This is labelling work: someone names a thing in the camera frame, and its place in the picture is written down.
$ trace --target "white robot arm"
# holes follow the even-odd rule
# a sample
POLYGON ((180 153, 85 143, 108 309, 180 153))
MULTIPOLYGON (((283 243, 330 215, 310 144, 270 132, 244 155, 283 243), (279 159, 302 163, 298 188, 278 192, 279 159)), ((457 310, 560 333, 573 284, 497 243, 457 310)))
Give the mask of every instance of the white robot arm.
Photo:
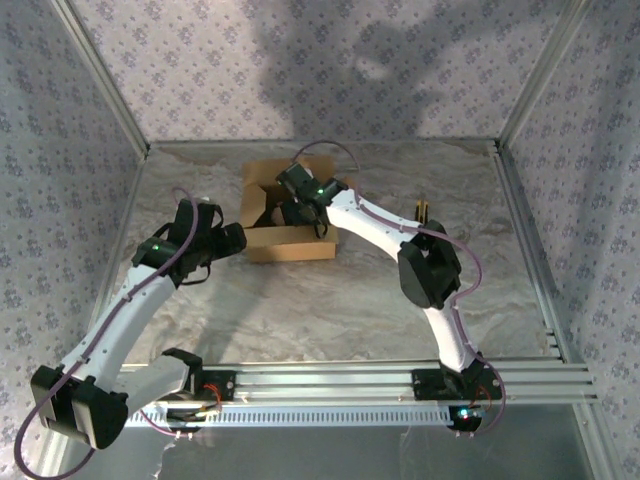
POLYGON ((198 267, 210 271, 212 261, 238 253, 246 246, 239 224, 222 226, 219 206, 199 202, 197 208, 195 234, 177 261, 166 270, 162 268, 162 275, 148 280, 179 251, 188 237, 193 207, 186 200, 180 203, 173 223, 166 224, 138 247, 124 285, 84 339, 58 368, 43 365, 35 372, 31 389, 36 403, 51 396, 52 388, 63 375, 71 375, 40 409, 40 420, 45 427, 94 449, 104 449, 116 439, 127 418, 143 406, 170 394, 193 399, 204 393, 202 360, 175 348, 163 352, 147 367, 118 380, 127 354, 158 308, 180 285, 200 283, 185 282, 187 276, 198 267), (220 222, 212 227, 216 214, 220 222), (166 240, 161 238, 165 231, 168 232, 166 240), (135 295, 131 294, 134 287, 145 283, 135 295), (116 306, 121 308, 113 316, 116 306), (88 346, 93 348, 87 356, 88 346))
MULTIPOLYGON (((378 216, 399 225, 407 227, 421 226, 418 222, 393 215, 363 198, 359 199, 359 203, 378 216)), ((331 204, 326 208, 326 212, 331 225, 349 230, 371 242, 396 262, 398 261, 401 245, 410 243, 416 236, 415 233, 405 233, 398 229, 390 228, 365 214, 361 209, 356 208, 355 192, 352 189, 343 190, 333 197, 331 204)), ((462 372, 469 367, 475 359, 471 353, 471 349, 475 349, 475 347, 465 345, 460 337, 460 332, 451 317, 449 301, 445 300, 442 308, 429 307, 423 308, 423 311, 436 337, 440 362, 455 372, 462 372)))

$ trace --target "open cardboard box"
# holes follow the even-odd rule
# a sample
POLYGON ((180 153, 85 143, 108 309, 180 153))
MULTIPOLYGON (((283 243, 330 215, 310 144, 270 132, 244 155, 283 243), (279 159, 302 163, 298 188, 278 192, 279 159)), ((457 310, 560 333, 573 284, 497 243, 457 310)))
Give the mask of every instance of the open cardboard box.
MULTIPOLYGON (((307 167, 320 183, 334 176, 333 158, 325 155, 303 157, 307 167)), ((276 176, 291 163, 289 158, 249 162, 243 166, 240 224, 247 237, 246 252, 255 263, 322 260, 336 256, 338 231, 329 226, 323 239, 316 237, 312 226, 270 226, 270 215, 278 202, 291 198, 286 188, 278 185, 276 176)))

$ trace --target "wire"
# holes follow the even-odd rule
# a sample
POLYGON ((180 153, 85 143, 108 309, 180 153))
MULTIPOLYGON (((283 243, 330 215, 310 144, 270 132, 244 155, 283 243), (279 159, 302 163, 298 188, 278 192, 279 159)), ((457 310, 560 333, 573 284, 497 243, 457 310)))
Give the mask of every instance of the wire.
POLYGON ((489 400, 489 405, 487 406, 487 408, 485 409, 485 412, 488 412, 489 409, 491 409, 492 405, 493 405, 493 400, 491 399, 491 394, 489 393, 489 390, 487 390, 483 385, 480 385, 478 387, 478 390, 480 390, 481 392, 484 392, 485 396, 487 397, 487 399, 489 400))
MULTIPOLYGON (((358 160, 355 157, 355 155, 345 145, 343 145, 342 143, 337 142, 335 140, 316 140, 314 142, 308 143, 307 145, 305 145, 302 148, 300 148, 300 150, 298 150, 298 152, 296 152, 296 154, 291 158, 291 163, 295 163, 298 160, 298 158, 304 153, 305 150, 307 150, 308 148, 310 148, 310 147, 312 147, 314 145, 319 145, 319 144, 335 145, 336 147, 342 149, 349 156, 349 158, 351 158, 351 160, 355 164, 357 172, 358 172, 358 175, 361 173, 362 169, 360 167, 360 162, 358 162, 358 160)), ((376 214, 375 212, 372 212, 370 209, 368 209, 366 207, 366 205, 363 205, 361 203, 362 199, 360 197, 358 182, 356 182, 353 191, 354 191, 354 198, 355 198, 355 201, 356 201, 356 208, 359 208, 362 212, 364 212, 366 215, 368 215, 369 217, 373 218, 374 220, 377 220, 378 222, 382 223, 383 225, 386 225, 386 226, 388 226, 390 228, 399 230, 401 232, 422 233, 422 234, 425 234, 425 235, 429 235, 431 237, 435 237, 435 238, 439 238, 441 240, 445 240, 445 241, 451 243, 452 245, 458 247, 463 252, 465 252, 469 257, 471 257, 471 259, 475 263, 476 270, 478 272, 476 280, 473 282, 473 285, 471 285, 469 288, 467 288, 466 290, 463 290, 462 292, 458 292, 453 297, 451 297, 451 314, 453 316, 453 321, 454 321, 454 323, 456 325, 456 329, 458 330, 458 334, 460 335, 460 338, 462 339, 462 342, 464 343, 464 345, 467 347, 467 350, 469 351, 469 353, 474 357, 475 360, 477 360, 478 362, 482 363, 483 365, 485 365, 487 368, 489 368, 493 372, 493 374, 495 375, 495 377, 498 380, 498 383, 500 385, 500 393, 502 394, 502 399, 501 399, 501 402, 500 402, 500 410, 498 411, 498 414, 493 418, 493 420, 491 421, 491 423, 489 425, 487 425, 485 428, 483 428, 480 431, 474 432, 473 434, 477 435, 479 433, 488 433, 489 431, 493 430, 496 427, 496 425, 500 422, 500 420, 502 419, 502 417, 504 415, 506 402, 507 402, 507 392, 506 392, 506 389, 505 389, 505 386, 504 386, 504 381, 503 381, 502 377, 500 376, 500 373, 498 372, 498 370, 491 364, 491 362, 489 362, 489 360, 487 360, 486 358, 484 358, 481 355, 479 355, 478 352, 476 352, 476 350, 473 348, 472 343, 469 340, 469 337, 467 336, 467 333, 465 331, 464 325, 462 324, 462 319, 460 318, 459 307, 458 307, 458 300, 460 300, 460 299, 466 297, 467 295, 470 295, 473 292, 475 292, 478 289, 478 287, 480 286, 480 283, 482 282, 483 270, 482 270, 482 264, 480 262, 480 258, 478 258, 478 256, 473 252, 473 250, 471 250, 465 243, 463 243, 460 240, 457 240, 457 239, 455 239, 453 237, 450 237, 449 235, 446 235, 446 234, 440 233, 440 232, 436 232, 434 230, 428 230, 428 229, 422 228, 422 227, 410 227, 410 226, 407 226, 407 225, 401 225, 399 223, 396 223, 396 222, 388 220, 388 219, 386 219, 384 217, 381 217, 380 215, 376 214)))
POLYGON ((156 278, 158 278, 160 275, 166 272, 180 258, 180 256, 185 252, 185 250, 191 243, 191 240, 193 240, 193 236, 195 235, 196 228, 198 226, 198 205, 196 204, 196 201, 193 199, 191 194, 181 187, 174 187, 171 189, 172 194, 174 194, 174 199, 175 199, 176 191, 180 191, 184 193, 185 196, 188 198, 189 202, 191 203, 191 207, 193 208, 193 219, 191 223, 191 230, 189 230, 189 235, 187 235, 187 238, 184 241, 184 243, 180 246, 180 248, 176 251, 176 253, 174 253, 173 256, 171 256, 171 258, 169 258, 158 270, 156 270, 147 278, 145 278, 140 283, 135 285, 131 290, 129 290, 129 292, 123 298, 120 299, 120 301, 115 305, 115 307, 111 310, 111 312, 109 312, 109 314, 107 315, 107 318, 102 323, 97 333, 94 335, 93 340, 89 343, 89 345, 84 350, 84 352, 82 352, 78 361, 74 363, 71 366, 71 368, 69 368, 67 373, 62 375, 60 380, 58 380, 53 385, 53 387, 51 387, 51 389, 47 392, 47 394, 43 398, 41 398, 40 401, 36 403, 35 407, 33 407, 33 409, 27 414, 26 418, 24 419, 24 422, 22 422, 22 425, 20 425, 20 428, 18 429, 18 433, 16 434, 16 440, 15 440, 15 443, 13 444, 13 457, 16 462, 16 465, 22 471, 22 473, 24 473, 27 477, 33 478, 35 480, 64 480, 65 478, 68 478, 71 475, 74 475, 82 467, 84 467, 86 463, 89 461, 89 459, 95 453, 95 450, 91 449, 87 454, 87 456, 78 465, 76 465, 73 469, 69 470, 66 473, 55 475, 52 477, 43 477, 31 471, 27 466, 27 464, 25 463, 24 459, 22 458, 22 444, 24 442, 24 437, 27 432, 27 428, 29 428, 29 425, 34 420, 38 412, 42 409, 42 407, 44 407, 44 405, 49 400, 51 400, 60 391, 63 385, 71 379, 73 374, 76 371, 78 371, 78 369, 82 365, 87 363, 87 361, 91 356, 91 353, 95 349, 96 345, 100 342, 100 340, 104 336, 109 326, 113 323, 113 320, 118 315, 122 307, 124 307, 127 303, 129 303, 131 299, 140 290, 145 288, 147 285, 153 282, 156 278))
POLYGON ((151 420, 149 416, 146 413, 144 413, 144 410, 141 409, 140 413, 142 414, 142 417, 147 421, 147 423, 151 426, 151 428, 153 428, 156 432, 162 433, 163 435, 168 435, 170 437, 176 436, 175 433, 170 432, 169 430, 165 430, 164 428, 156 424, 153 420, 151 420))
POLYGON ((211 264, 207 264, 205 265, 205 267, 207 268, 207 276, 204 278, 201 278, 200 280, 193 280, 192 282, 182 282, 180 284, 181 287, 191 287, 193 285, 200 285, 201 283, 206 282, 207 280, 209 280, 209 276, 211 275, 211 264))
POLYGON ((213 383, 205 383, 204 388, 207 390, 211 390, 216 395, 217 405, 222 403, 222 396, 220 395, 220 390, 213 383))

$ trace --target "marble surface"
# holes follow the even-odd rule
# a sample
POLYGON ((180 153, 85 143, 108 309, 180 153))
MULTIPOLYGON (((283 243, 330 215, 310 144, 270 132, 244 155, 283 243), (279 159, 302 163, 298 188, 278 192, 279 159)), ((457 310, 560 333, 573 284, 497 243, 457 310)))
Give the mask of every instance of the marble surface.
MULTIPOLYGON (((491 357, 548 354, 545 329, 509 211, 484 145, 408 142, 350 145, 362 163, 363 196, 411 217, 416 199, 431 218, 482 258, 485 281, 461 302, 472 338, 491 357)), ((152 151, 118 273, 136 246, 171 221, 174 185, 219 203, 238 218, 241 165, 290 156, 297 145, 253 143, 152 151)), ((353 166, 333 147, 340 172, 353 166)), ((202 285, 180 288, 142 333, 129 363, 179 347, 206 363, 437 358, 420 309, 399 288, 395 262, 349 232, 335 260, 256 265, 245 255, 217 261, 202 285)), ((476 272, 460 254, 463 286, 476 272)))

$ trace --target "enclosure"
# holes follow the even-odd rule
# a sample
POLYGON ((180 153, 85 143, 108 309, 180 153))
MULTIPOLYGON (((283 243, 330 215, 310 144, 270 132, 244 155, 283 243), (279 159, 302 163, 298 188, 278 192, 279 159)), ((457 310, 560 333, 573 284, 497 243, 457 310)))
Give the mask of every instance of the enclosure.
MULTIPOLYGON (((333 139, 360 171, 336 146, 309 154, 332 156, 400 217, 426 200, 481 258, 481 287, 460 308, 504 374, 499 427, 456 440, 434 421, 441 404, 414 401, 410 371, 435 365, 438 345, 395 262, 342 230, 335 259, 240 254, 178 289, 122 377, 178 347, 236 371, 236 397, 192 442, 130 412, 74 478, 640 478, 640 3, 34 0, 0 11, 1 475, 22 478, 13 444, 34 406, 31 376, 110 308, 138 245, 172 220, 171 188, 233 222, 243 165, 333 139)), ((477 272, 460 261, 468 287, 477 272)), ((166 408, 145 411, 166 425, 166 408)), ((23 450, 47 475, 86 453, 40 425, 23 450)))

